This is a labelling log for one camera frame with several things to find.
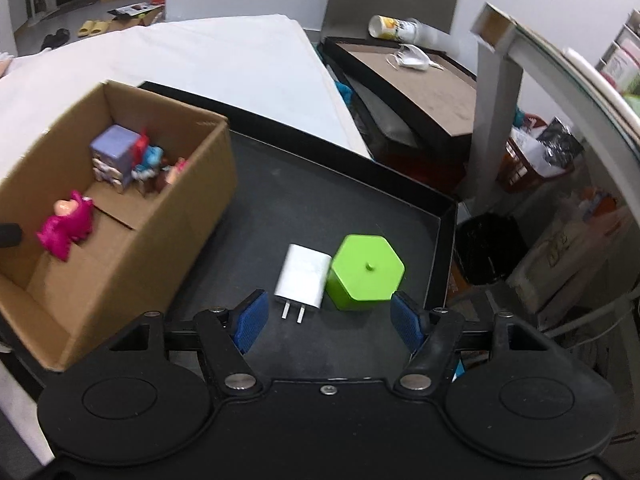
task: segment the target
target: cardboard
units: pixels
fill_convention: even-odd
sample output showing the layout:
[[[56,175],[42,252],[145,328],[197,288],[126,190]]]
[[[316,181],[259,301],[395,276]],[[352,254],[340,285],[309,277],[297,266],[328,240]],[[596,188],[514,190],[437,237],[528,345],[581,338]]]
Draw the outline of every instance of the cardboard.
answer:
[[[148,4],[146,2],[140,2],[138,4],[127,5],[124,7],[118,7],[117,9],[109,10],[109,14],[113,14],[116,17],[131,17],[131,18],[139,18],[142,17],[143,14],[147,14],[152,10],[156,10],[159,6]]]
[[[94,181],[89,143],[111,124],[147,127],[171,162],[172,186],[142,198]],[[64,370],[148,310],[164,312],[231,200],[236,172],[223,116],[107,82],[60,117],[0,184],[0,222],[22,243],[0,251],[0,313],[45,367]],[[77,189],[94,199],[94,232],[68,262],[35,232]]]
[[[443,57],[430,54],[444,70],[396,70],[386,56],[396,48],[343,43],[341,47],[433,118],[451,137],[470,135],[476,111],[476,82]]]
[[[135,27],[137,25],[142,25],[143,27],[148,27],[153,23],[154,18],[162,12],[164,7],[158,7],[156,9],[150,10],[145,14],[144,18],[131,18],[130,20],[116,20],[113,18],[109,22],[109,30],[108,32],[113,32],[114,30],[126,30],[127,28]]]

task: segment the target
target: green lid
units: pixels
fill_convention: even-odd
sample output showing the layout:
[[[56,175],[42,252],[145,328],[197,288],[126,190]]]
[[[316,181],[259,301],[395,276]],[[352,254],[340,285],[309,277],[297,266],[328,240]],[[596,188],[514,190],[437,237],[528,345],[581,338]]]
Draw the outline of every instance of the green lid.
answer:
[[[349,235],[331,268],[355,301],[386,301],[398,290],[404,265],[382,236]]]

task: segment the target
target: black tray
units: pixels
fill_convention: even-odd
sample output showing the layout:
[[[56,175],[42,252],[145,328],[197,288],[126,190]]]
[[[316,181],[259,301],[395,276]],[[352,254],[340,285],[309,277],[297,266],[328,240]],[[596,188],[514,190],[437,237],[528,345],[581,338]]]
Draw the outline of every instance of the black tray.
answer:
[[[240,108],[153,83],[142,88],[223,114],[234,130],[238,190],[176,295],[169,319],[191,319],[212,306],[233,307],[255,288],[272,294],[289,244],[335,254],[347,234],[385,236],[406,267],[401,290],[429,308],[444,304],[456,224],[452,199]],[[282,320],[281,312],[272,300],[270,320],[246,356],[257,374],[394,378],[406,364],[408,353],[391,326],[388,305],[345,313],[325,298],[320,312],[309,312],[302,325],[296,324],[296,313]],[[0,334],[14,343],[15,352],[4,354],[3,361],[36,397],[49,372],[7,331],[0,323]],[[172,360],[197,368],[187,352]]]
[[[377,40],[368,38],[324,38],[319,45],[324,61],[334,70],[336,77],[341,83],[351,86],[344,77],[348,74],[366,86],[374,94],[380,97],[408,126],[422,139],[432,156],[445,162],[466,162],[469,158],[471,148],[471,133],[468,135],[451,137],[431,116],[426,114],[417,104],[399,91],[389,81],[379,76],[365,63],[358,60],[351,53],[344,50],[340,44],[358,44],[386,46],[397,48],[395,41]],[[472,79],[476,79],[475,74],[451,59],[445,52],[422,48],[427,54],[437,54],[446,59],[461,72]]]

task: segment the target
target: blue toy figure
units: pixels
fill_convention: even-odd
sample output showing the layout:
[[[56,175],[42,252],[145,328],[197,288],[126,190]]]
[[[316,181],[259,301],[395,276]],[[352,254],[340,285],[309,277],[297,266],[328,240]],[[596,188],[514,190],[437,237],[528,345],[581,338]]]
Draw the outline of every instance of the blue toy figure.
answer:
[[[147,146],[142,155],[142,161],[131,170],[131,176],[138,183],[138,190],[145,196],[150,190],[153,179],[160,173],[162,161],[162,148],[158,146]]]

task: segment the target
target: white face mask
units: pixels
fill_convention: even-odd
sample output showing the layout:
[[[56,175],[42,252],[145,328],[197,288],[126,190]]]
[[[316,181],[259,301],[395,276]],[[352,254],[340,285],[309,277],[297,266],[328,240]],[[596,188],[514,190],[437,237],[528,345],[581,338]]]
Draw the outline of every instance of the white face mask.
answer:
[[[399,66],[415,68],[416,70],[427,70],[432,66],[439,70],[444,70],[443,67],[432,61],[429,56],[427,56],[418,47],[406,43],[401,44],[398,51],[393,54],[387,54],[386,62],[396,70]]]

